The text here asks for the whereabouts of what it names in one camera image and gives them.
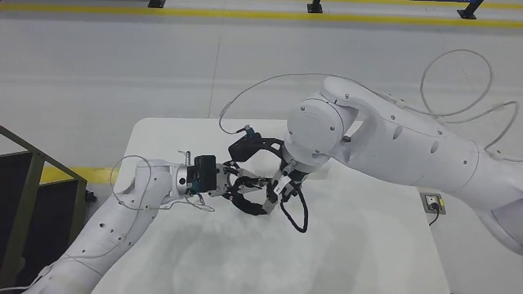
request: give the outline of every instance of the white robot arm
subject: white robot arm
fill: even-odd
[[[360,114],[360,128],[347,130]],[[432,118],[413,114],[359,84],[326,78],[288,118],[283,156],[312,172],[330,158],[398,185],[461,199],[505,247],[523,255],[523,166],[496,159]]]

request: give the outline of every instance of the floor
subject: floor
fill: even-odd
[[[420,105],[424,68],[460,47],[487,56],[496,73],[477,112],[523,97],[522,35],[430,25],[0,11],[0,121],[68,166],[111,167],[139,120],[216,118],[239,91],[277,74],[342,74]],[[466,105],[486,84],[485,66],[470,54],[434,67],[427,85],[439,111]],[[286,118],[320,82],[304,76],[269,82],[226,117]],[[510,113],[456,131],[485,143]],[[523,152],[522,127],[520,118],[497,149]],[[0,153],[13,149],[0,140]],[[433,235],[451,289],[521,293],[521,257],[504,251],[470,209],[447,197],[448,215],[433,225]]]

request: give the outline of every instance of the metal railing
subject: metal railing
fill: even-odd
[[[10,220],[3,220],[2,223],[10,223],[8,226],[4,225],[5,232],[2,234],[5,239],[3,250],[3,257],[0,260],[0,287],[11,287],[16,283],[16,276],[20,271],[20,262],[23,261],[23,252],[25,249],[26,238],[29,232],[31,220],[34,218],[34,206],[37,200],[39,189],[42,187],[50,187],[49,185],[58,185],[60,182],[52,184],[40,184],[42,177],[44,163],[50,163],[52,166],[58,168],[66,175],[70,176],[72,180],[65,180],[61,183],[64,186],[76,185],[76,192],[74,194],[74,209],[71,216],[71,223],[69,228],[68,241],[72,243],[78,236],[83,227],[83,218],[85,216],[85,195],[87,181],[70,170],[63,164],[56,161],[54,158],[45,154],[38,148],[31,145],[26,140],[20,138],[13,132],[0,126],[0,135],[15,142],[27,151],[0,155],[2,162],[8,162],[9,166],[3,171],[0,183],[0,191],[4,196],[2,200],[3,218],[9,219],[7,213],[10,208],[15,210],[12,213]],[[21,168],[14,168],[16,165],[23,165]],[[8,175],[9,173],[19,173],[18,175]],[[17,189],[10,189],[9,186],[17,186]],[[9,191],[13,190],[16,194],[9,196]]]

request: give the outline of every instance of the black cable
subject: black cable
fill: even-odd
[[[281,201],[279,202],[279,207],[281,207],[282,212],[284,212],[288,221],[290,221],[291,224],[293,224],[294,228],[300,233],[305,233],[307,231],[307,226],[309,225],[309,209],[307,208],[307,204],[305,202],[305,197],[303,196],[302,189],[296,189],[296,191],[297,191],[297,195],[300,197],[300,201],[302,202],[302,206],[303,206],[303,228],[298,226],[296,224],[296,222],[294,221],[294,219],[291,217],[291,215],[287,212],[287,210],[285,210],[284,203],[286,203],[290,199],[290,195],[287,196],[286,198],[281,199]]]
[[[438,220],[438,218],[440,217],[440,205],[437,204],[437,203],[433,203],[433,204],[431,204],[431,208],[432,209],[436,209],[436,218],[434,218],[434,220],[431,221],[429,226],[432,226],[432,224],[434,224]]]

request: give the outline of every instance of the white cable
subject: white cable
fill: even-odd
[[[145,185],[145,189],[144,189],[144,193],[141,195],[141,198],[140,198],[140,203],[138,204],[138,208],[135,208],[135,207],[129,207],[127,204],[125,204],[124,201],[120,200],[120,198],[118,197],[118,195],[116,195],[116,192],[114,192],[114,184],[113,184],[113,172],[114,172],[114,169],[118,166],[119,163],[121,163],[123,160],[127,159],[127,158],[140,158],[141,160],[143,160],[145,163],[147,163],[147,167],[149,167],[149,179],[147,180],[147,184]],[[149,163],[149,160],[147,160],[146,158],[143,158],[142,156],[138,155],[138,154],[129,154],[127,156],[124,156],[123,158],[121,158],[120,160],[118,160],[114,166],[111,168],[111,173],[109,174],[109,185],[111,187],[111,191],[113,192],[113,196],[116,198],[116,201],[118,201],[119,204],[123,205],[124,207],[126,207],[127,209],[130,209],[130,210],[134,210],[134,211],[142,211],[142,210],[145,210],[145,209],[140,209],[141,207],[141,202],[142,200],[144,199],[144,196],[145,196],[145,192],[147,190],[147,187],[149,186],[149,183],[150,183],[150,179],[151,177],[153,176],[153,168],[150,166],[150,163]]]
[[[466,106],[464,108],[461,108],[461,109],[458,109],[458,110],[453,111],[453,112],[449,112],[449,113],[442,113],[442,114],[434,113],[434,111],[432,110],[431,106],[427,102],[427,98],[425,97],[425,80],[427,78],[427,73],[428,73],[429,69],[434,65],[434,63],[436,61],[438,61],[440,58],[442,58],[443,56],[446,56],[446,55],[448,55],[450,53],[458,52],[458,51],[470,52],[470,53],[472,53],[474,55],[479,56],[487,64],[487,67],[489,68],[489,82],[488,82],[487,87],[485,88],[485,90],[471,104],[469,104],[468,106]],[[345,79],[347,81],[350,81],[350,82],[353,82],[353,83],[356,83],[356,84],[362,86],[363,88],[371,91],[373,94],[383,98],[384,100],[390,101],[390,102],[394,103],[395,105],[397,105],[398,101],[401,100],[401,99],[397,100],[397,99],[395,99],[395,98],[393,98],[393,97],[391,97],[391,96],[389,96],[387,94],[383,94],[383,93],[374,91],[374,90],[366,87],[365,85],[361,84],[360,82],[358,82],[358,81],[356,81],[356,80],[354,80],[352,78],[348,78],[348,77],[344,77],[344,76],[340,76],[340,75],[336,75],[336,74],[331,74],[331,73],[289,73],[289,74],[281,74],[281,75],[275,75],[273,77],[267,78],[265,80],[262,80],[260,82],[257,82],[255,84],[253,84],[252,86],[250,86],[250,87],[246,88],[245,90],[241,91],[229,103],[227,103],[227,105],[221,110],[220,117],[218,119],[218,126],[220,127],[220,129],[222,131],[224,131],[226,134],[231,134],[231,135],[236,134],[236,132],[230,132],[230,131],[225,130],[223,128],[223,126],[221,125],[221,120],[223,119],[223,116],[226,114],[227,110],[229,110],[229,108],[245,92],[253,89],[254,87],[257,87],[260,84],[263,84],[265,82],[273,80],[275,78],[282,78],[282,77],[287,77],[287,76],[330,76],[330,77],[335,77],[335,78],[342,78],[342,79]],[[427,108],[428,112],[420,110],[420,109],[416,109],[416,108],[414,108],[412,106],[409,106],[409,105],[406,105],[405,102],[401,102],[401,107],[405,108],[405,109],[408,109],[408,110],[411,110],[411,111],[413,111],[415,113],[418,113],[418,114],[424,114],[424,115],[432,116],[432,117],[435,117],[435,118],[458,115],[458,114],[461,114],[461,113],[464,113],[464,112],[468,111],[469,109],[471,109],[472,107],[477,105],[481,100],[483,100],[486,97],[486,95],[489,93],[490,89],[492,88],[493,82],[494,82],[494,70],[493,70],[492,65],[490,64],[490,62],[482,54],[480,54],[480,53],[478,53],[476,51],[473,51],[473,50],[469,50],[469,49],[454,49],[454,50],[451,50],[451,51],[447,51],[443,55],[440,55],[440,56],[436,57],[434,60],[432,60],[429,63],[429,65],[423,71],[423,75],[422,75],[422,79],[421,79],[421,82],[420,82],[419,91],[420,91],[420,95],[422,97],[423,104]],[[507,134],[508,130],[510,130],[510,128],[513,125],[513,123],[516,121],[517,115],[519,114],[519,103],[517,101],[512,100],[512,101],[504,102],[504,103],[502,103],[500,105],[494,106],[492,109],[486,110],[485,112],[483,112],[481,114],[478,114],[476,116],[473,116],[471,118],[467,118],[467,119],[464,119],[464,120],[461,120],[461,121],[452,121],[452,122],[448,122],[448,123],[464,123],[464,122],[466,123],[466,122],[470,122],[472,120],[475,120],[475,119],[478,119],[480,117],[483,117],[486,114],[490,114],[490,113],[494,112],[495,110],[501,109],[502,107],[505,107],[507,105],[514,105],[515,106],[514,113],[512,115],[511,120],[508,122],[507,126],[505,126],[505,128],[501,131],[499,136],[497,136],[493,141],[491,141],[490,143],[488,143],[484,147],[484,151],[485,152],[487,152],[489,154],[492,154],[487,149],[490,148],[492,145],[498,143]],[[516,158],[503,158],[503,159],[507,160],[507,161],[510,161],[510,162],[515,162],[515,163],[523,162],[523,159],[516,159]]]

